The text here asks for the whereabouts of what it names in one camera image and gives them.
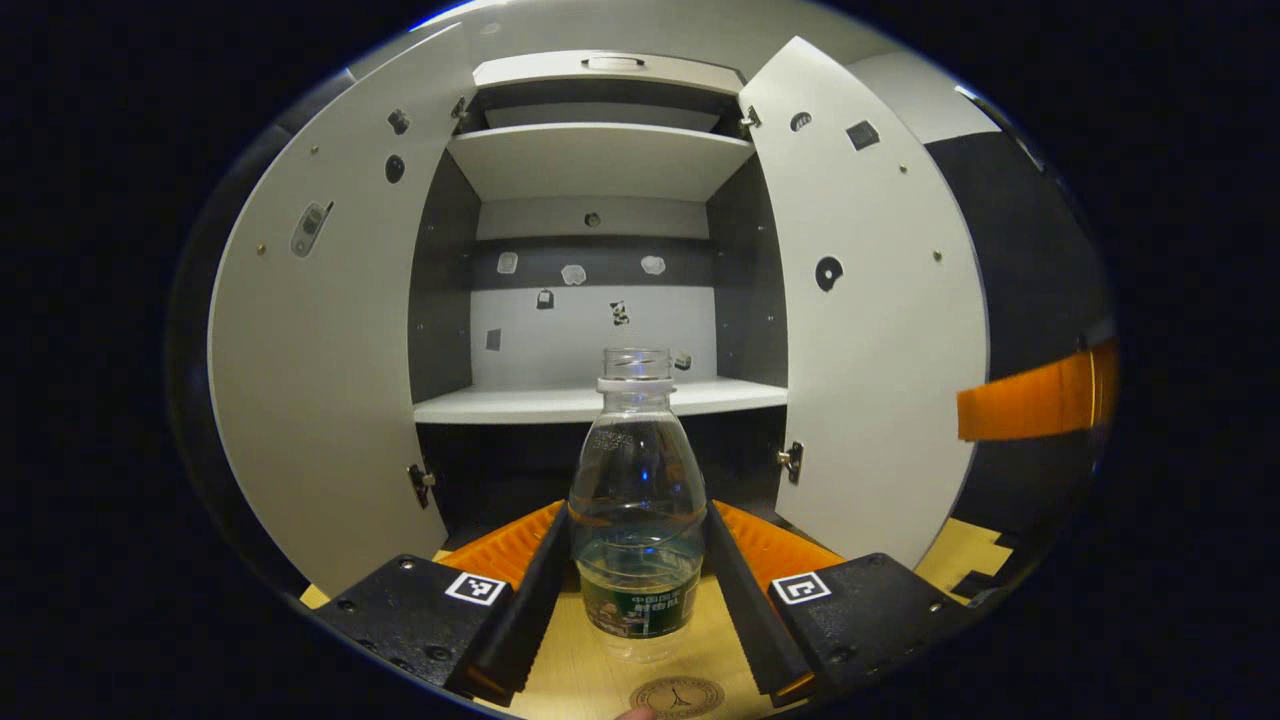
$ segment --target bottle neck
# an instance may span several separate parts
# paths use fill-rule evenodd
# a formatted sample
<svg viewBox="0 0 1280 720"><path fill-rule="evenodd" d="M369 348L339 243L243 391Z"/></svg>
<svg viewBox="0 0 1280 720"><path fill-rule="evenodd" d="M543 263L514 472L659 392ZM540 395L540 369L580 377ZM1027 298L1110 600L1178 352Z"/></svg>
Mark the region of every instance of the bottle neck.
<svg viewBox="0 0 1280 720"><path fill-rule="evenodd" d="M605 413L671 413L671 392L605 392Z"/></svg>

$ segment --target white shelf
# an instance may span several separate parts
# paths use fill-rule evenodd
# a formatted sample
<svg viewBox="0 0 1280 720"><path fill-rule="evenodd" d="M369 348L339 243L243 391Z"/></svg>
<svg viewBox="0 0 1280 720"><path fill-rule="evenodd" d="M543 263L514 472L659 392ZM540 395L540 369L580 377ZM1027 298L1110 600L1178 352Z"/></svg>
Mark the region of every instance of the white shelf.
<svg viewBox="0 0 1280 720"><path fill-rule="evenodd" d="M558 50L499 58L480 63L474 74L476 87L481 88L545 79L607 78L664 82L726 95L742 90L737 70L681 58L609 50Z"/></svg>
<svg viewBox="0 0 1280 720"><path fill-rule="evenodd" d="M598 196L707 202L755 146L658 126L545 123L460 135L449 154L485 202Z"/></svg>
<svg viewBox="0 0 1280 720"><path fill-rule="evenodd" d="M603 396L594 387L571 389L481 389L468 387L413 406L419 423L461 425L525 425L590 423L600 414ZM787 388L731 378L677 380L671 393L676 415L705 415L787 404Z"/></svg>

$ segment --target cabinet door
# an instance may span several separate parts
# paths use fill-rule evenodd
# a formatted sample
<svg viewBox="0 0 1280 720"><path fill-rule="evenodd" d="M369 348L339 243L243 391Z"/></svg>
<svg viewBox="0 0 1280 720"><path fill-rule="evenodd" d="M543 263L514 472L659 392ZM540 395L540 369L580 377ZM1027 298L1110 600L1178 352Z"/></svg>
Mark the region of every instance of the cabinet door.
<svg viewBox="0 0 1280 720"><path fill-rule="evenodd" d="M435 500L422 509L406 475L422 462L408 288L451 110L474 91L457 26L362 78L275 159L219 268L209 382L223 447L266 532L325 593L445 538ZM328 214L300 256L292 238L311 204Z"/></svg>
<svg viewBox="0 0 1280 720"><path fill-rule="evenodd" d="M969 466L956 392L986 379L964 218L893 111L809 42L791 40L739 104L760 120L786 283L786 445L804 445L777 511L845 557L914 568Z"/></svg>

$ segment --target gray wall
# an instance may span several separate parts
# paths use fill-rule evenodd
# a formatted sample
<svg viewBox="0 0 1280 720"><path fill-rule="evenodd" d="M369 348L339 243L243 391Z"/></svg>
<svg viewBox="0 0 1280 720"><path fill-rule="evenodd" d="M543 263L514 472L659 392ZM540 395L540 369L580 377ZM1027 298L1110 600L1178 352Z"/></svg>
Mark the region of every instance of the gray wall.
<svg viewBox="0 0 1280 720"><path fill-rule="evenodd" d="M480 196L444 152L422 206L408 295L413 402L471 384L471 246Z"/></svg>
<svg viewBox="0 0 1280 720"><path fill-rule="evenodd" d="M751 156L707 201L716 247L716 348L721 375L787 384L787 301L773 205Z"/></svg>
<svg viewBox="0 0 1280 720"><path fill-rule="evenodd" d="M498 272L503 252L518 256L516 273ZM662 258L666 269L649 274L640 260L652 255ZM493 240L476 243L472 260L474 290L508 290L516 287L564 287L561 269L581 265L588 284L714 284L712 243L705 240L641 236L559 236Z"/></svg>

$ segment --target dark background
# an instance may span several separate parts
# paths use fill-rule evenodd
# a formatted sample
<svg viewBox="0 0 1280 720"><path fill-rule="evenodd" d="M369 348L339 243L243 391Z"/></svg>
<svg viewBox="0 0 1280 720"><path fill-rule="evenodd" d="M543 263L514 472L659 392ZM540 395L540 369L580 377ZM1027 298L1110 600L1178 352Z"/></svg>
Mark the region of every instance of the dark background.
<svg viewBox="0 0 1280 720"><path fill-rule="evenodd" d="M1249 646L1275 623L1247 611L1265 618L1274 562L1257 564L1262 495L1247 487L1270 448L1249 439L1266 415L1248 398L1274 386L1260 319L1274 229L1238 206L1275 186L1249 172L1266 165L1275 87L1261 4L854 9L1002 105L1071 182L1108 264L1125 386L1101 477L1041 569L835 712L1266 715ZM33 178L31 197L6 193L24 301L13 547L29 564L10 578L9 651L33 673L18 716L449 714L250 575L187 484L161 393L165 299L204 199L294 97L429 10L6 6L10 179Z"/></svg>

